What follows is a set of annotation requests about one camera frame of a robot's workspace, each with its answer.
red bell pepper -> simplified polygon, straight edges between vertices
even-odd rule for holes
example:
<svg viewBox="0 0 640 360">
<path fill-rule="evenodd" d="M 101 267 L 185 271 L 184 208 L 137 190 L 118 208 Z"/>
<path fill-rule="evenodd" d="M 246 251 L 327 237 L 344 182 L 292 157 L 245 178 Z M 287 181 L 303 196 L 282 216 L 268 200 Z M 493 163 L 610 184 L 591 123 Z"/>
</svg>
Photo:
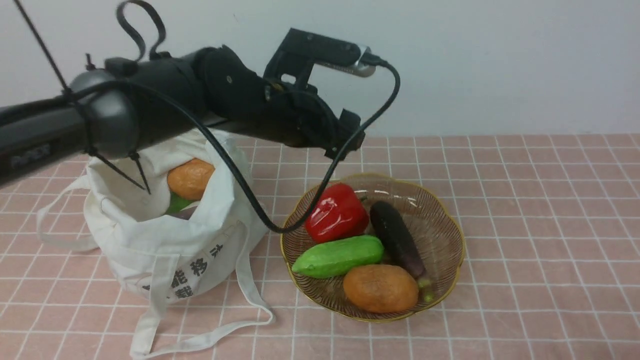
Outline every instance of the red bell pepper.
<svg viewBox="0 0 640 360">
<path fill-rule="evenodd" d="M 305 221 L 305 229 L 316 243 L 362 235 L 368 225 L 367 210 L 353 188 L 344 183 L 325 188 Z"/>
</svg>

potato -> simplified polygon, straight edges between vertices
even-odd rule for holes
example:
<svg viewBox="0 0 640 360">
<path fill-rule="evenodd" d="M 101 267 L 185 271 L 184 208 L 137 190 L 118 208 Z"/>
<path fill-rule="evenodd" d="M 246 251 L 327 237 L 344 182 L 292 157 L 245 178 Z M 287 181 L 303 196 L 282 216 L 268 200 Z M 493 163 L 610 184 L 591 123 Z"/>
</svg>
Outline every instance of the potato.
<svg viewBox="0 0 640 360">
<path fill-rule="evenodd" d="M 399 313 L 418 303 L 418 284 L 400 266 L 358 266 L 344 276 L 343 287 L 349 301 L 370 313 Z"/>
<path fill-rule="evenodd" d="M 202 199 L 209 179 L 213 175 L 213 165 L 200 159 L 193 159 L 179 167 L 171 169 L 167 175 L 169 189 L 186 200 Z"/>
</svg>

white wall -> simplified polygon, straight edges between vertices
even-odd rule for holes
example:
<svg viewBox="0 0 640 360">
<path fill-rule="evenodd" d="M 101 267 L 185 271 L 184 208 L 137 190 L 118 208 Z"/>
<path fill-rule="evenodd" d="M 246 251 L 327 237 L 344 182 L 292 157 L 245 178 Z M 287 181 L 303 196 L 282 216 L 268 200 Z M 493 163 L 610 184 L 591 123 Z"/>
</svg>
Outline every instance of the white wall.
<svg viewBox="0 0 640 360">
<path fill-rule="evenodd" d="M 116 0 L 23 0 L 64 75 L 133 58 Z M 182 55 L 227 44 L 262 74 L 289 27 L 359 42 L 391 61 L 403 82 L 370 133 L 640 132 L 638 0 L 151 0 L 168 28 L 162 50 Z M 131 22 L 155 40 L 138 8 Z M 59 86 L 13 2 L 0 4 L 0 106 Z M 312 83 L 339 111 L 370 115 L 390 93 L 379 71 L 359 79 L 319 69 Z"/>
</svg>

eggplant stem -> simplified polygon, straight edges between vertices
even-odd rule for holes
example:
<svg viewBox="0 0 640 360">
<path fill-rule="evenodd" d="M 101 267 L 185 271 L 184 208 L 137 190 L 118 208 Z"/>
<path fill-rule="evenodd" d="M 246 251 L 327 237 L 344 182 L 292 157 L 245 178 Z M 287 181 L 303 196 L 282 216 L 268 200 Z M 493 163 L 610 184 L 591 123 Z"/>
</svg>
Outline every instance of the eggplant stem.
<svg viewBox="0 0 640 360">
<path fill-rule="evenodd" d="M 426 277 L 418 278 L 418 288 L 424 292 L 423 299 L 427 302 L 427 304 L 435 300 L 435 294 L 433 293 L 433 288 L 431 287 L 431 280 Z"/>
</svg>

gold rim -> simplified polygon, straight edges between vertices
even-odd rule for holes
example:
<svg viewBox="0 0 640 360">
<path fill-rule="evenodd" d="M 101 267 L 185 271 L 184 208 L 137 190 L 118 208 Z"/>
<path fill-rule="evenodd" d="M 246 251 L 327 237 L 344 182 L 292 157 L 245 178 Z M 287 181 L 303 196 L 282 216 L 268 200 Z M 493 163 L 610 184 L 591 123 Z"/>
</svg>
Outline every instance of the gold rim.
<svg viewBox="0 0 640 360">
<path fill-rule="evenodd" d="M 296 281 L 296 277 L 294 276 L 293 272 L 291 271 L 291 265 L 289 265 L 289 262 L 287 260 L 287 256 L 285 255 L 284 252 L 284 234 L 280 234 L 280 253 L 282 255 L 282 259 L 284 260 L 285 264 L 287 265 L 287 271 L 289 273 L 289 277 L 291 278 L 291 281 L 293 282 L 293 284 L 296 286 L 296 288 L 309 300 L 311 300 L 312 302 L 316 303 L 318 306 L 323 307 L 329 311 L 332 311 L 334 313 L 340 314 L 342 316 L 345 316 L 347 318 L 353 319 L 353 320 L 358 320 L 361 322 L 370 322 L 370 323 L 387 323 L 387 322 L 394 322 L 397 320 L 402 320 L 402 319 L 406 319 L 409 316 L 415 315 L 415 314 L 419 314 L 423 311 L 427 311 L 429 309 L 431 309 L 432 307 L 438 305 L 439 303 L 441 303 L 444 299 L 446 299 L 446 297 L 449 296 L 449 294 L 451 294 L 451 292 L 453 291 L 453 289 L 455 289 L 456 285 L 458 284 L 458 279 L 460 278 L 460 271 L 462 269 L 462 264 L 464 264 L 465 262 L 465 257 L 467 256 L 467 241 L 465 239 L 465 234 L 462 232 L 462 228 L 460 227 L 460 225 L 458 224 L 458 222 L 456 221 L 456 219 L 454 219 L 449 212 L 447 211 L 447 208 L 444 206 L 444 204 L 442 204 L 442 201 L 436 196 L 434 195 L 431 191 L 429 191 L 427 188 L 415 184 L 415 183 L 411 183 L 409 181 L 403 181 L 403 180 L 396 180 L 393 177 L 384 175 L 384 174 L 378 174 L 375 172 L 364 172 L 361 174 L 354 174 L 354 175 L 349 175 L 349 176 L 345 176 L 342 177 L 340 179 L 337 180 L 332 180 L 329 182 L 329 184 L 331 183 L 339 183 L 341 181 L 344 181 L 346 179 L 352 179 L 355 177 L 365 177 L 365 176 L 374 176 L 374 177 L 383 177 L 386 179 L 391 179 L 392 181 L 396 182 L 396 183 L 402 183 L 402 184 L 408 184 L 408 185 L 412 185 L 415 186 L 417 188 L 420 188 L 421 190 L 424 190 L 425 192 L 427 192 L 428 194 L 430 194 L 431 196 L 433 196 L 434 199 L 436 199 L 436 201 L 438 202 L 438 204 L 440 205 L 440 207 L 442 208 L 442 210 L 444 211 L 444 214 L 447 218 L 449 218 L 449 220 L 451 220 L 453 222 L 453 224 L 456 226 L 458 232 L 460 233 L 460 237 L 462 239 L 462 253 L 460 256 L 460 260 L 458 261 L 458 266 L 456 267 L 456 275 L 453 278 L 453 284 L 451 285 L 451 287 L 449 287 L 449 289 L 447 290 L 447 292 L 444 293 L 444 295 L 442 295 L 438 300 L 430 303 L 428 306 L 426 306 L 424 309 L 418 310 L 418 311 L 412 311 L 409 312 L 407 314 L 401 315 L 401 316 L 397 316 L 395 318 L 389 318 L 389 319 L 365 319 L 365 318 L 359 318 L 359 317 L 355 317 L 355 316 L 351 316 L 348 314 L 343 313 L 342 311 L 338 311 L 335 309 L 331 309 L 329 307 L 326 307 L 323 304 L 320 304 L 318 301 L 315 301 L 314 299 L 310 298 L 301 288 L 300 285 L 298 284 L 298 282 Z M 291 217 L 293 216 L 295 209 L 298 208 L 298 205 L 300 205 L 300 202 L 305 198 L 305 196 L 307 196 L 307 194 L 309 194 L 310 192 L 313 192 L 314 190 L 318 189 L 318 187 L 320 186 L 320 184 L 315 185 L 313 188 L 305 191 L 305 193 L 300 197 L 300 200 L 297 201 L 296 205 L 294 206 L 293 211 L 291 212 L 291 214 L 289 214 L 289 216 L 284 220 L 284 224 L 288 223 L 288 221 L 291 219 Z"/>
</svg>

